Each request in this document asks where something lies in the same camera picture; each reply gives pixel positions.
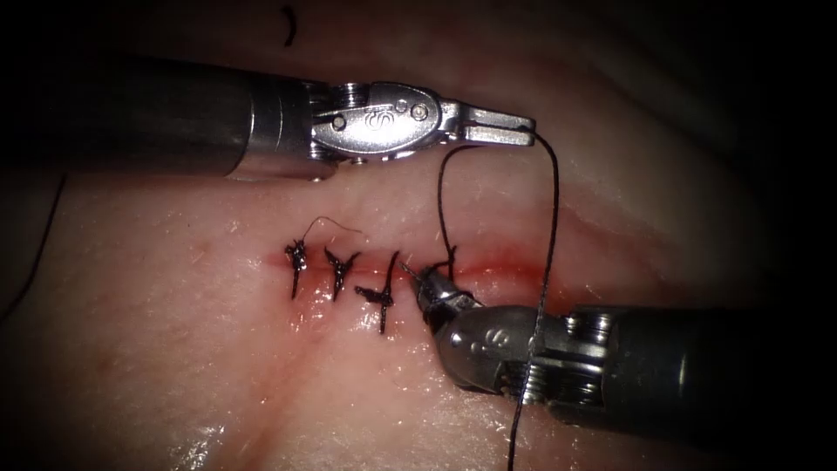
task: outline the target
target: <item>skin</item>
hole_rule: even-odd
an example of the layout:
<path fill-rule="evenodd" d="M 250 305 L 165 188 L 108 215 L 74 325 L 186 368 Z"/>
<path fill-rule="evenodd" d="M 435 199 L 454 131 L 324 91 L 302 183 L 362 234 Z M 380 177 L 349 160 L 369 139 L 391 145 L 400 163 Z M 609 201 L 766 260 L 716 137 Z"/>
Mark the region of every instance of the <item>skin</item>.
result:
<path fill-rule="evenodd" d="M 769 228 L 716 158 L 735 126 L 694 81 L 676 81 L 595 19 L 532 5 L 307 2 L 295 5 L 299 31 L 284 48 L 279 6 L 147 9 L 132 22 L 116 15 L 101 35 L 127 50 L 332 83 L 403 81 L 536 118 L 561 169 L 553 313 L 764 298 L 763 271 L 776 263 Z M 394 275 L 384 336 L 378 306 L 353 292 L 380 290 L 395 250 L 417 268 L 445 258 L 435 179 L 449 148 L 344 167 L 317 184 L 71 175 L 35 283 L 0 330 L 17 450 L 64 469 L 505 468 L 514 404 L 446 380 L 406 274 Z M 449 166 L 457 283 L 484 303 L 537 302 L 548 169 L 540 147 L 466 151 Z M 42 228 L 54 180 L 9 179 L 22 202 L 5 214 Z M 315 224 L 291 301 L 283 249 L 318 215 L 363 234 Z M 38 234 L 19 227 L 9 286 L 22 282 Z M 344 260 L 362 252 L 336 303 L 324 247 Z M 518 469 L 725 464 L 565 427 L 534 407 L 518 440 Z"/>

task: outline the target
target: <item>black suture thread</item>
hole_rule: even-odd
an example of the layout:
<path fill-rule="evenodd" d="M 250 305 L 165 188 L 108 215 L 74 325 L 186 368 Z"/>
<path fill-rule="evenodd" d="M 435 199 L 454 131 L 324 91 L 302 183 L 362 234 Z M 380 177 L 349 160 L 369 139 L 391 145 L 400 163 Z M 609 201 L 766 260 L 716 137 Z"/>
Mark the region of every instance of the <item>black suture thread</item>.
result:
<path fill-rule="evenodd" d="M 328 222 L 331 222 L 332 224 L 338 226 L 340 229 L 348 230 L 350 232 L 357 232 L 358 234 L 361 234 L 361 235 L 364 234 L 360 230 L 347 228 L 343 224 L 331 219 L 328 216 L 317 216 L 317 217 L 315 217 L 314 221 L 311 221 L 311 224 L 309 224 L 308 228 L 305 229 L 305 233 L 303 234 L 303 238 L 301 238 L 298 241 L 297 241 L 297 239 L 294 239 L 294 245 L 293 246 L 290 246 L 290 245 L 285 246 L 285 253 L 288 254 L 288 256 L 290 256 L 291 264 L 294 267 L 294 286 L 293 286 L 293 288 L 291 289 L 291 292 L 290 292 L 290 298 L 291 299 L 296 299 L 296 287 L 299 284 L 299 274 L 300 274 L 300 272 L 308 268 L 308 265 L 307 265 L 306 260 L 305 260 L 306 259 L 305 237 L 307 237 L 308 233 L 314 228 L 314 224 L 317 221 L 320 221 L 321 219 L 324 219 Z"/>
<path fill-rule="evenodd" d="M 289 47 L 291 44 L 294 44 L 294 38 L 296 37 L 296 13 L 294 13 L 294 9 L 291 8 L 290 5 L 283 6 L 282 13 L 285 14 L 290 26 L 288 38 L 285 39 L 285 47 Z"/>
<path fill-rule="evenodd" d="M 307 237 L 307 236 L 308 236 L 308 233 L 309 233 L 309 231 L 311 231 L 311 229 L 314 227 L 314 224 L 315 224 L 317 221 L 321 220 L 321 219 L 324 219 L 324 220 L 326 220 L 326 221 L 328 221 L 328 222 L 331 222 L 332 224 L 334 224 L 335 226 L 339 227 L 340 229 L 343 229 L 343 230 L 348 230 L 349 232 L 357 232 L 358 234 L 361 234 L 361 235 L 363 235 L 363 234 L 364 234 L 364 233 L 363 233 L 363 231 L 360 231 L 360 230 L 357 230 L 357 229 L 352 229 L 352 228 L 347 228 L 347 227 L 345 227 L 343 224 L 341 224 L 341 223 L 339 223 L 339 222 L 337 222 L 337 221 L 335 221 L 335 220 L 331 219 L 331 218 L 330 218 L 330 217 L 328 217 L 328 216 L 317 216 L 317 217 L 315 217 L 315 218 L 314 218 L 314 221 L 311 221 L 311 224 L 308 226 L 308 228 L 307 228 L 307 229 L 305 229 L 305 234 L 303 234 L 303 240 L 305 240 L 305 237 Z"/>
<path fill-rule="evenodd" d="M 539 337 L 541 335 L 541 324 L 543 321 L 544 309 L 546 307 L 546 299 L 547 299 L 547 290 L 549 286 L 549 271 L 552 269 L 552 258 L 553 254 L 555 253 L 555 238 L 558 232 L 558 203 L 559 203 L 559 188 L 558 188 L 558 181 L 559 181 L 559 174 L 558 174 L 558 158 L 555 156 L 555 151 L 552 147 L 544 140 L 538 133 L 533 133 L 534 137 L 541 143 L 542 146 L 546 149 L 547 153 L 549 154 L 549 158 L 552 161 L 552 173 L 553 173 L 553 206 L 552 206 L 552 228 L 550 229 L 549 233 L 549 246 L 547 251 L 547 263 L 544 269 L 544 276 L 543 276 L 543 283 L 541 285 L 541 298 L 538 301 L 538 313 L 537 317 L 535 318 L 534 322 L 534 330 L 532 333 L 532 339 L 534 342 L 531 342 L 529 345 L 529 352 L 528 352 L 528 362 L 526 368 L 526 375 L 523 379 L 523 385 L 528 383 L 529 381 L 529 374 L 532 369 L 532 357 L 534 356 L 534 349 L 537 348 L 539 344 Z M 475 148 L 478 146 L 461 146 L 452 149 L 445 158 L 442 160 L 441 169 L 439 170 L 439 184 L 438 184 L 438 205 L 439 205 L 439 224 L 441 225 L 442 229 L 442 238 L 445 241 L 445 248 L 447 249 L 448 253 L 448 273 L 449 278 L 453 279 L 453 251 L 454 249 L 451 248 L 451 244 L 447 238 L 447 228 L 445 226 L 445 218 L 442 212 L 442 180 L 445 173 L 445 167 L 447 162 L 453 157 L 456 153 L 467 150 L 470 148 Z M 434 267 L 441 267 L 444 263 L 437 263 Z M 509 438 L 508 444 L 508 463 L 507 463 L 507 470 L 514 471 L 514 450 L 515 444 L 517 441 L 517 430 L 520 425 L 521 421 L 521 412 L 523 410 L 523 400 L 524 395 L 521 391 L 521 395 L 517 401 L 517 407 L 514 409 L 514 419 L 512 421 L 512 431 L 511 436 Z"/>
<path fill-rule="evenodd" d="M 349 260 L 346 260 L 344 263 L 336 255 L 329 252 L 327 247 L 323 249 L 325 250 L 325 257 L 329 260 L 329 264 L 334 267 L 334 296 L 331 297 L 331 302 L 335 303 L 337 301 L 337 295 L 343 290 L 346 275 L 351 270 L 352 265 L 355 264 L 355 259 L 360 255 L 360 252 L 351 254 Z"/>
<path fill-rule="evenodd" d="M 296 299 L 296 286 L 299 284 L 299 273 L 308 268 L 305 255 L 305 240 L 294 239 L 294 245 L 286 245 L 285 253 L 290 256 L 291 265 L 294 267 L 294 287 L 291 289 L 290 298 Z"/>
<path fill-rule="evenodd" d="M 5 322 L 11 316 L 11 313 L 14 312 L 17 307 L 23 302 L 26 294 L 29 293 L 32 285 L 35 283 L 35 275 L 37 274 L 37 267 L 41 264 L 41 257 L 44 255 L 44 248 L 46 247 L 46 240 L 50 236 L 50 229 L 52 229 L 52 221 L 55 220 L 55 213 L 58 210 L 58 202 L 61 200 L 61 194 L 64 192 L 64 185 L 67 182 L 67 174 L 61 175 L 61 181 L 58 183 L 58 190 L 55 192 L 55 198 L 52 200 L 52 207 L 50 208 L 50 214 L 46 218 L 46 229 L 44 229 L 44 235 L 41 236 L 41 243 L 37 248 L 37 253 L 35 254 L 35 261 L 32 263 L 32 268 L 29 271 L 29 275 L 26 277 L 26 282 L 24 286 L 20 289 L 17 293 L 17 296 L 9 303 L 9 306 L 3 310 L 3 316 L 0 317 L 0 324 Z"/>
<path fill-rule="evenodd" d="M 454 149 L 451 149 L 450 152 L 445 155 L 445 158 L 442 159 L 442 165 L 439 168 L 439 183 L 436 188 L 436 199 L 437 205 L 439 207 L 439 226 L 442 228 L 442 240 L 445 241 L 445 250 L 447 250 L 447 277 L 453 282 L 453 262 L 455 259 L 455 251 L 456 247 L 451 247 L 451 242 L 447 238 L 447 226 L 445 225 L 445 215 L 444 211 L 442 211 L 442 181 L 445 178 L 445 168 L 447 167 L 447 162 L 453 157 L 454 155 L 458 154 L 461 151 L 473 149 L 479 146 L 459 146 Z"/>
<path fill-rule="evenodd" d="M 379 331 L 381 335 L 384 335 L 384 329 L 386 328 L 386 308 L 394 304 L 391 295 L 392 269 L 395 268 L 395 261 L 396 259 L 398 259 L 399 253 L 400 251 L 396 251 L 394 254 L 392 254 L 392 258 L 390 259 L 390 266 L 386 270 L 386 282 L 384 282 L 383 290 L 378 292 L 370 288 L 355 286 L 355 292 L 360 296 L 365 297 L 367 303 L 381 304 L 381 327 Z"/>
<path fill-rule="evenodd" d="M 543 284 L 541 286 L 541 299 L 538 301 L 538 315 L 534 321 L 534 329 L 532 331 L 532 342 L 529 343 L 528 361 L 526 365 L 526 375 L 523 378 L 523 388 L 529 382 L 529 375 L 532 371 L 532 357 L 535 354 L 535 349 L 540 344 L 541 324 L 543 322 L 543 314 L 547 303 L 547 289 L 549 286 L 549 271 L 552 269 L 552 257 L 555 254 L 555 238 L 558 233 L 558 204 L 559 204 L 559 188 L 558 188 L 558 157 L 555 156 L 555 151 L 552 146 L 541 137 L 538 133 L 533 133 L 534 137 L 541 143 L 549 159 L 552 161 L 552 177 L 553 177 L 553 200 L 552 200 L 552 228 L 549 232 L 549 248 L 547 251 L 547 265 L 543 272 Z M 517 441 L 517 429 L 521 422 L 521 412 L 523 410 L 524 389 L 521 388 L 521 395 L 517 399 L 517 407 L 514 409 L 514 420 L 512 420 L 512 432 L 508 442 L 508 464 L 507 470 L 514 471 L 514 448 Z"/>

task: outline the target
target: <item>gray cylindrical shaft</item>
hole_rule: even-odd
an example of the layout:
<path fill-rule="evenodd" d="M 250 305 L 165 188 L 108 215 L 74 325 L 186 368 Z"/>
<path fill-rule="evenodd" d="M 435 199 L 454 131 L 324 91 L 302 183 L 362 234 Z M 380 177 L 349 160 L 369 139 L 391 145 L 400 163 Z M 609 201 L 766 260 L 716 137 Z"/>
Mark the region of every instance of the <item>gray cylindrical shaft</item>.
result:
<path fill-rule="evenodd" d="M 766 423 L 765 314 L 614 309 L 603 407 L 553 401 L 557 419 L 722 451 L 745 451 Z"/>
<path fill-rule="evenodd" d="M 7 167 L 327 178 L 305 84 L 156 58 L 39 60 L 17 70 Z"/>

